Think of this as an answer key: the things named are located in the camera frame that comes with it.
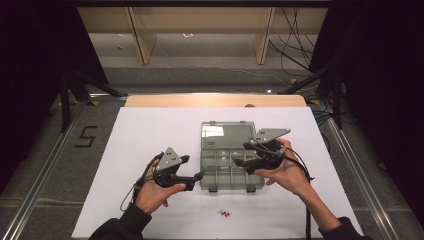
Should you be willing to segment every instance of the person's right hand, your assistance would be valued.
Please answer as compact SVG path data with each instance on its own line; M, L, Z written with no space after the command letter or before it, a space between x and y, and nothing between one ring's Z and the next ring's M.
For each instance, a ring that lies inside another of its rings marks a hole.
M277 141L286 147L284 155L298 161L294 153L287 150L287 148L292 149L289 141L282 138L278 138ZM311 188L303 170L288 160L283 160L281 165L276 169L258 169L255 171L255 174L263 178L268 178L269 180L266 182L267 186L276 182L283 188L298 196Z

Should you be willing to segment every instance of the clear plastic organizer box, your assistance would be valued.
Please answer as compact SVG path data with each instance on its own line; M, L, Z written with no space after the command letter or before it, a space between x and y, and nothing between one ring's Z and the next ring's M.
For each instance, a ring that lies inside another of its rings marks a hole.
M205 175L200 181L202 190L246 190L262 189L262 177L248 175L242 167L234 164L233 158L244 161L256 158L255 151L245 150L243 143L255 134L253 122L203 122L200 168Z

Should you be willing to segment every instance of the printed number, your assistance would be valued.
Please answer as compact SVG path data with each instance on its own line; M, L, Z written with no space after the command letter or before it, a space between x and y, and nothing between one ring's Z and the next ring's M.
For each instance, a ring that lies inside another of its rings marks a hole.
M96 129L96 128L97 128L97 126L85 126L84 129L82 130L82 133L81 133L79 139L89 139L90 142L87 145L75 145L75 148L89 148L89 147L91 147L91 144L93 143L93 141L96 137L84 136L85 130Z

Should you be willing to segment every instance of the hand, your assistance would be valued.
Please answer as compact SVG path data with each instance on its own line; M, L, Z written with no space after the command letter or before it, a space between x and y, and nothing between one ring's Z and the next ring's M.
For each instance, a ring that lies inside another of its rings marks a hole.
M286 149L292 149L289 141L281 138L278 138L277 141L286 147ZM285 150L284 154L298 161L292 151ZM320 229L331 231L341 225L340 221L327 208L317 192L312 188L303 170L296 164L288 160L283 160L278 168L274 170L258 169L255 171L255 174L264 178L269 178L266 185L269 186L276 182L283 188L299 196L311 212Z
M276 139L281 145L287 148L291 148L291 143L287 140L278 138ZM284 154L296 161L298 159L294 153L290 150L285 150ZM309 181L306 179L306 176L302 169L300 169L296 164L283 160L280 166L273 170L258 169L255 171L255 174L269 180L266 182L267 186L272 185L273 183L278 183L283 188L292 192L295 195L300 195L304 191L308 191L311 188Z
M153 180L153 169L158 165L159 160L155 160L147 172L147 179L138 192L135 205L147 214L152 214L161 205L168 207L168 198L173 194L186 188L184 183L175 184L169 188L160 187Z

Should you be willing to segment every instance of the person's left hand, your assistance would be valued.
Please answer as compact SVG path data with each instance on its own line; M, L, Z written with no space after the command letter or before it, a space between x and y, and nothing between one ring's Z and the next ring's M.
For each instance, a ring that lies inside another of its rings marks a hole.
M159 160L155 160L147 172L144 184L138 192L135 205L147 214L152 214L161 205L168 207L168 198L173 194L186 188L184 183L175 184L169 188L160 187L153 180L153 169L158 165Z

